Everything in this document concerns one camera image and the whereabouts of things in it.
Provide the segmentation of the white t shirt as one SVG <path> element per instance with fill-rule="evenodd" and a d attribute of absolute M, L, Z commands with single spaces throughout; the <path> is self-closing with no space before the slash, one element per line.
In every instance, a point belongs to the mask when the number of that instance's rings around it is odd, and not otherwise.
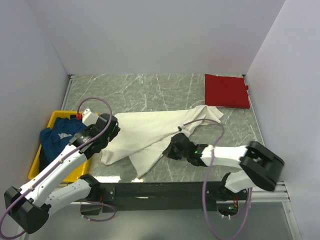
<path fill-rule="evenodd" d="M 102 149 L 101 163 L 111 165 L 129 157 L 137 177 L 146 174 L 162 157 L 178 128 L 190 136 L 204 119 L 219 122 L 224 114 L 215 106 L 198 105 L 173 111 L 124 112 L 115 116 L 120 128 L 117 136 Z"/>

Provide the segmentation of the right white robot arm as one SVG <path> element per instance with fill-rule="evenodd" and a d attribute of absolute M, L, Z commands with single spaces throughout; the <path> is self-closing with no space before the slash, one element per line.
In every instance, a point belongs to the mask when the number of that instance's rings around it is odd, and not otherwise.
<path fill-rule="evenodd" d="M 174 135 L 162 154 L 173 160 L 185 158 L 196 167 L 227 166 L 237 172 L 226 173 L 212 190 L 218 201 L 230 200 L 243 190 L 258 187 L 273 192 L 285 162 L 257 141 L 236 147 L 195 144 L 184 133 Z"/>

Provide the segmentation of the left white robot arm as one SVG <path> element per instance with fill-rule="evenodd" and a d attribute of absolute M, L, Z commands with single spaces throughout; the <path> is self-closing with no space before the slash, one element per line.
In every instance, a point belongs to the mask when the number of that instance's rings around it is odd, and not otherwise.
<path fill-rule="evenodd" d="M 76 133 L 58 157 L 35 178 L 19 188 L 11 186 L 4 193 L 6 214 L 28 234 L 38 231 L 53 213 L 78 201 L 103 198 L 100 182 L 84 174 L 66 187 L 56 187 L 74 169 L 107 147 L 119 133 L 118 119 L 108 113 L 94 115 L 94 122 Z"/>

